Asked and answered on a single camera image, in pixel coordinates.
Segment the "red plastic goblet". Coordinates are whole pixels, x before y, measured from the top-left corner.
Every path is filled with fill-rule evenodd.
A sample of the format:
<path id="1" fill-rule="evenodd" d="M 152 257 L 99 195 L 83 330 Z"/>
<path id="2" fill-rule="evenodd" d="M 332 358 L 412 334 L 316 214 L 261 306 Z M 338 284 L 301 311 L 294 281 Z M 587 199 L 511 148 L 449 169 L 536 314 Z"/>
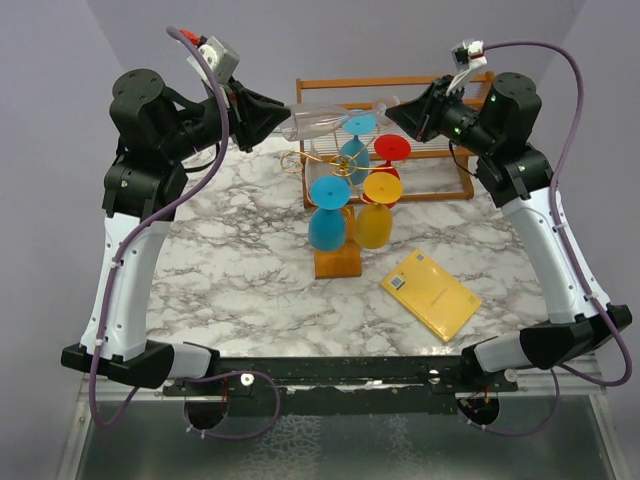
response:
<path id="1" fill-rule="evenodd" d="M 395 164 L 408 158 L 411 146 L 400 135 L 384 134 L 374 141 L 374 150 L 383 163 L 368 168 L 368 175 L 362 186 L 362 199 L 366 204 L 382 204 L 392 208 L 404 193 Z"/>

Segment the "blue plastic goblet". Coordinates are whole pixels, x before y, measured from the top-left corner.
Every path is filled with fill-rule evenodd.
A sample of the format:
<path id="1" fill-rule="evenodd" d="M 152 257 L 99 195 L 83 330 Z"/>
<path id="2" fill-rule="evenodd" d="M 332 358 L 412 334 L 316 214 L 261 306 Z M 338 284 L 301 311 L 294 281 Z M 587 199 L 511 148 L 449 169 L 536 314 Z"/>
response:
<path id="1" fill-rule="evenodd" d="M 310 197 L 316 207 L 308 228 L 311 246 L 323 252 L 338 250 L 346 240 L 342 208 L 349 201 L 349 187 L 336 176 L 321 177 L 312 184 Z"/>
<path id="2" fill-rule="evenodd" d="M 355 116 L 342 126 L 352 138 L 340 148 L 340 160 L 345 166 L 343 179 L 353 186 L 358 186 L 370 172 L 370 155 L 360 137 L 374 131 L 376 120 L 372 114 L 364 113 L 363 110 L 356 109 L 354 113 Z"/>

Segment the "orange plastic goblet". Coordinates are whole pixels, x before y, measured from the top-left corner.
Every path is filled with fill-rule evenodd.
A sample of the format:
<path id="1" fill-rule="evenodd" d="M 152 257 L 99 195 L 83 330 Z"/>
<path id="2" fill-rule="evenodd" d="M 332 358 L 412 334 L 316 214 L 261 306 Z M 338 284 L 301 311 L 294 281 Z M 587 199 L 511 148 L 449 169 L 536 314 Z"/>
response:
<path id="1" fill-rule="evenodd" d="M 375 250 L 389 243 L 393 215 L 389 204 L 395 204 L 403 194 L 403 185 L 394 175 L 377 172 L 363 183 L 368 202 L 356 217 L 354 239 L 365 249 Z"/>

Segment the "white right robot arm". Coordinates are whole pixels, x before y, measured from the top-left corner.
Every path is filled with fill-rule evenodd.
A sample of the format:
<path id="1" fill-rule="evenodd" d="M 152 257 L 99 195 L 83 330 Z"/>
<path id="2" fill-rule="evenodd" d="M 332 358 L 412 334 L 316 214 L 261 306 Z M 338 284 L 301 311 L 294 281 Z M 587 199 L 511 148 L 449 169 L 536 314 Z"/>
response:
<path id="1" fill-rule="evenodd" d="M 496 372 L 547 370 L 594 351 L 618 337 L 632 314 L 612 304 L 593 277 L 551 188 L 552 167 L 528 141 L 541 108 L 534 82 L 513 72 L 496 76 L 479 110 L 465 104 L 461 92 L 447 91 L 452 82 L 450 75 L 438 78 L 385 115 L 418 142 L 444 136 L 477 157 L 476 176 L 516 231 L 547 312 L 541 323 L 463 350 L 461 383 L 481 391 Z"/>

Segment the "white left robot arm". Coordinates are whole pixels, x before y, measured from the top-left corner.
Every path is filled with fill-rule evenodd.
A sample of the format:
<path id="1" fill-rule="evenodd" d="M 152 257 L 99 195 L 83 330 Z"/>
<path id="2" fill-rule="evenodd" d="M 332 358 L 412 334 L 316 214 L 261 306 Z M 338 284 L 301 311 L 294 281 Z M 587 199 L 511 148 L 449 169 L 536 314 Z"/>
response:
<path id="1" fill-rule="evenodd" d="M 133 387 L 186 378 L 206 395 L 220 385 L 219 353 L 195 344 L 148 339 L 146 316 L 161 247 L 188 177 L 184 160 L 228 140 L 250 151 L 290 111 L 231 80 L 223 98 L 194 103 L 160 74 L 136 69 L 112 89 L 116 159 L 104 178 L 105 249 L 98 292 L 81 340 L 63 349 L 63 366 Z"/>

